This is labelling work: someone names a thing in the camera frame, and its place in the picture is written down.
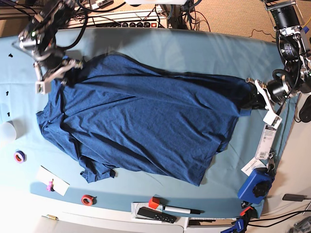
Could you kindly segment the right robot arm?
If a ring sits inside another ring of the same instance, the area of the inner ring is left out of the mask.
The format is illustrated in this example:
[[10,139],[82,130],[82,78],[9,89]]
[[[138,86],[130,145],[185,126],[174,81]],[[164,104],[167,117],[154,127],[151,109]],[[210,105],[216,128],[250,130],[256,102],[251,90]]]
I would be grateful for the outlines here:
[[87,10],[84,10],[84,22],[78,37],[69,46],[59,46],[56,34],[75,17],[76,5],[82,8],[78,0],[51,0],[42,10],[34,15],[24,30],[18,35],[18,40],[12,47],[30,56],[34,60],[37,78],[37,92],[44,89],[55,79],[62,85],[71,84],[66,74],[75,69],[82,69],[84,62],[66,56],[66,51],[75,47],[81,40],[88,22]]

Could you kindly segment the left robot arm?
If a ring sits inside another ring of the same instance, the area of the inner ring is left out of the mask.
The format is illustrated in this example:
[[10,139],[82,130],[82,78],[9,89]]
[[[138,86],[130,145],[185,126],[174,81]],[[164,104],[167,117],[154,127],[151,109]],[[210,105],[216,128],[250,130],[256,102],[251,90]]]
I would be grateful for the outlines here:
[[273,80],[264,85],[271,104],[281,107],[298,93],[311,91],[311,46],[306,37],[304,20],[294,0],[265,0],[276,33],[276,46],[284,65],[275,69]]

